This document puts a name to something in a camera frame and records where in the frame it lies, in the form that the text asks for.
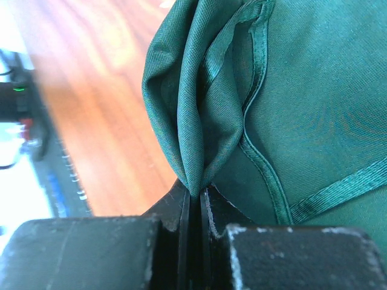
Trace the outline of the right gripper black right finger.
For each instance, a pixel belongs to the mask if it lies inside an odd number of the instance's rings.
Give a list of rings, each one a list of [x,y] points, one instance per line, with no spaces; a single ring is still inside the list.
[[[375,243],[345,227],[255,224],[216,187],[200,194],[204,289],[385,289]]]

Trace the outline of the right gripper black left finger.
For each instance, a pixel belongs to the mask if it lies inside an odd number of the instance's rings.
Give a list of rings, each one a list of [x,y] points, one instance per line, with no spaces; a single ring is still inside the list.
[[[187,289],[189,210],[176,182],[140,216],[24,222],[1,255],[1,288]]]

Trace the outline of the dark green cloth napkin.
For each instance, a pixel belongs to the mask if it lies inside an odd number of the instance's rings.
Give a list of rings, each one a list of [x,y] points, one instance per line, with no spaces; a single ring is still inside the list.
[[[177,1],[142,90],[194,198],[386,233],[385,1]]]

